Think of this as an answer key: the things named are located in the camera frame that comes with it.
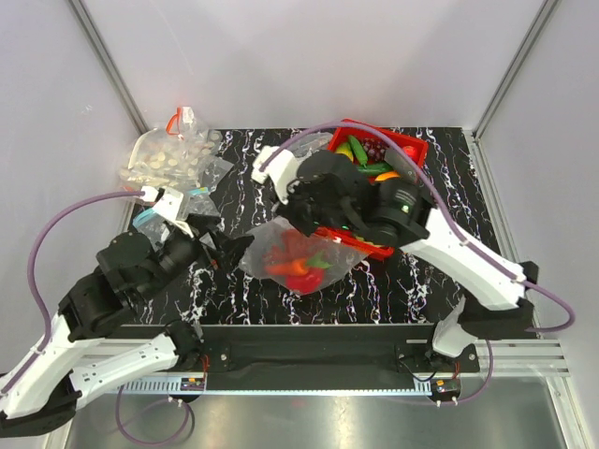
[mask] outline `bag of vegetables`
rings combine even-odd
[[[331,239],[306,237],[283,217],[255,227],[254,242],[240,268],[258,279],[273,279],[300,295],[340,281],[367,254]]]

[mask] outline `white backdrop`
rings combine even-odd
[[[599,444],[599,31],[595,0],[562,2],[483,136],[522,260],[567,300],[575,325],[558,337]],[[564,313],[538,298],[544,325]]]
[[[115,190],[119,155],[136,132],[66,2],[2,1],[0,54],[0,372],[7,372],[43,332],[25,275],[37,233],[66,206]],[[123,209],[119,200],[94,205],[51,231],[37,264],[51,313],[94,269]],[[31,449],[42,440],[0,447]]]
[[[86,0],[150,124],[480,119],[541,0]]]

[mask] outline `red plastic crate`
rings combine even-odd
[[[351,119],[343,119],[343,121],[367,124],[367,123],[357,122],[357,121],[351,120]],[[422,167],[424,165],[424,159],[427,157],[427,151],[429,149],[429,142],[426,142],[419,138],[412,138],[410,136],[405,136],[400,133],[394,133],[387,129],[382,129],[377,126],[372,126],[371,124],[368,124],[368,126],[371,126],[372,128],[380,131],[381,133],[383,133],[385,136],[389,137],[391,140],[393,140],[395,143],[397,143],[402,148],[407,147],[407,146],[414,147],[414,149],[416,150],[416,154],[414,157],[412,157],[412,160],[414,162],[416,162],[419,167]],[[335,131],[335,134],[333,135],[333,139],[329,143],[329,146],[328,146],[329,151],[334,152],[340,144],[347,141],[347,136],[350,136],[350,135],[354,136],[355,138],[357,138],[360,141],[362,141],[365,138],[375,138],[377,140],[379,139],[376,136],[374,136],[373,134],[369,133],[368,131],[362,131],[361,129],[337,128],[337,130]],[[392,255],[393,252],[395,251],[393,248],[388,248],[388,247],[381,248],[378,246],[372,246],[363,241],[354,239],[350,232],[344,231],[341,229],[330,229],[330,228],[321,227],[321,228],[318,228],[318,230],[316,231],[316,234],[318,234],[322,237],[339,238],[339,239],[341,239],[343,244],[351,246],[353,248],[357,248],[361,251],[364,251],[365,253],[368,253],[370,255],[370,257],[375,258],[377,260],[385,260],[387,257]]]

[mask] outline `metal floor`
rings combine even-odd
[[[465,380],[472,388],[480,381]],[[114,422],[115,396],[80,411],[69,449],[136,448]],[[123,420],[156,397],[126,396]],[[405,402],[417,402],[409,405]],[[436,409],[423,398],[211,397],[192,403],[195,428],[169,447],[243,449],[321,448],[565,448],[559,423],[541,379],[493,379],[469,404]],[[183,411],[165,404],[128,427],[147,441],[165,439]]]

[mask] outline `marble pattern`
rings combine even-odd
[[[454,219],[498,251],[489,214],[460,128],[401,128],[429,142],[424,170]],[[251,181],[251,165],[263,145],[277,145],[298,130],[223,131],[219,155],[234,164],[212,200],[222,227],[238,236],[272,218],[271,191]],[[439,269],[403,254],[396,266],[367,260],[340,282],[299,297],[269,280],[240,270],[214,272],[192,266],[160,297],[139,309],[138,324],[164,324],[173,318],[202,324],[299,325],[378,324],[438,321],[459,300],[460,286]]]

